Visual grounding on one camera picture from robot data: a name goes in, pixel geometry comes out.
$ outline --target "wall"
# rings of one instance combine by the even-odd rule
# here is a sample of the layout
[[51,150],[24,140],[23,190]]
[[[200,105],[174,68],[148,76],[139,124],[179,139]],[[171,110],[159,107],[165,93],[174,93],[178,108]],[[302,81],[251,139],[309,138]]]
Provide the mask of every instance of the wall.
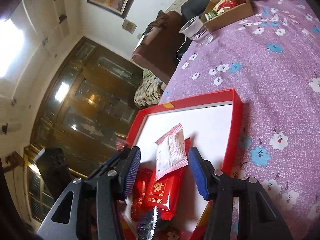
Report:
[[[19,72],[15,83],[0,80],[0,94],[7,90],[8,98],[0,97],[0,125],[8,123],[7,135],[0,134],[0,157],[5,167],[4,157],[12,151],[23,156],[23,148],[30,142],[30,135],[41,100],[54,74],[71,49],[82,38],[80,19],[80,0],[64,0],[69,34],[59,29],[56,7],[53,0],[24,0],[11,20],[23,31],[25,42],[21,53],[10,66],[10,71]],[[48,37],[48,43],[42,41]],[[16,104],[11,105],[12,98]],[[23,176],[25,169],[17,167],[5,174],[12,200],[20,217],[35,230],[39,223],[28,212],[25,199]]]
[[127,15],[127,19],[137,28],[133,34],[121,28],[121,17],[103,10],[87,0],[81,0],[81,15],[84,35],[102,46],[111,49],[126,59],[131,59],[138,39],[148,24],[155,20],[158,11],[166,9],[175,0],[134,0]]

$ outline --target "cabinet door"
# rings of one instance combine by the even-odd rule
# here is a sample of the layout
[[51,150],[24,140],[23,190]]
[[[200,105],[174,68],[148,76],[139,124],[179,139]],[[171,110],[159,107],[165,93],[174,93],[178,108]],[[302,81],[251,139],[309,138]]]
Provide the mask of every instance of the cabinet door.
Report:
[[133,98],[142,79],[142,69],[133,63],[99,47],[87,62],[83,73],[92,84],[134,106]]

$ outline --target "red snack package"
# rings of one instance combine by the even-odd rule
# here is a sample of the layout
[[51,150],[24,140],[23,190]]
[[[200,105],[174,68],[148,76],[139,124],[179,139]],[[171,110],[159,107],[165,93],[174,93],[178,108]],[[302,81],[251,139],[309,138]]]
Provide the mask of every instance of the red snack package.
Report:
[[[185,140],[186,153],[189,152],[190,138]],[[179,193],[182,186],[182,178],[186,167],[164,175],[156,181],[156,168],[153,170],[148,184],[147,193],[143,200],[143,206],[150,208],[157,206],[161,210],[161,218],[171,220],[175,215]]]
[[247,0],[233,0],[237,5],[245,3]]
[[138,219],[145,213],[142,208],[142,201],[147,192],[147,186],[152,177],[153,171],[150,169],[139,168],[136,180],[132,190],[132,206],[131,219],[138,221]]
[[234,1],[224,1],[222,4],[219,5],[218,10],[220,10],[221,8],[225,8],[225,7],[236,7],[237,3]]

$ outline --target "floral tablecloth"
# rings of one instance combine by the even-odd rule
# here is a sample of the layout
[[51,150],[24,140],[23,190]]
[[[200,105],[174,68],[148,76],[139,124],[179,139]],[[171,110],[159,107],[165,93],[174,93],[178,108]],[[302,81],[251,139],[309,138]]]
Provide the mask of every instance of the floral tablecloth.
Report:
[[320,23],[305,0],[253,3],[254,16],[190,45],[160,104],[235,88],[244,109],[231,176],[258,178],[301,239],[320,215]]

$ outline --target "blue flower pattern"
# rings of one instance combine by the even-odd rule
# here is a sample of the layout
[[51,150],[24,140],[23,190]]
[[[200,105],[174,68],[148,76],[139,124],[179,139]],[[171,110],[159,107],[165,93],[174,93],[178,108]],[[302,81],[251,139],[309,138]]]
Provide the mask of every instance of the blue flower pattern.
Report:
[[240,63],[234,63],[231,65],[231,68],[230,68],[230,72],[231,73],[236,73],[238,72],[240,69],[242,69],[242,66]]
[[269,13],[269,6],[264,6],[264,12],[262,13],[263,17],[267,17]]
[[171,91],[170,91],[170,90],[167,90],[167,91],[165,92],[165,94],[164,94],[164,97],[166,98],[170,93],[171,93]]
[[320,34],[320,27],[314,26],[311,28],[314,33]]
[[235,222],[232,227],[232,231],[237,233],[239,228],[239,221]]
[[272,52],[281,53],[283,51],[282,47],[275,43],[267,44],[267,49],[270,49]]
[[249,146],[251,145],[251,142],[252,142],[252,140],[248,136],[246,136],[245,134],[241,135],[239,137],[238,147],[240,149],[248,149]]
[[270,25],[271,27],[277,27],[277,26],[280,25],[280,22],[269,23],[269,25]]
[[254,150],[250,150],[251,160],[257,166],[266,166],[270,160],[270,155],[267,153],[266,148],[256,146]]

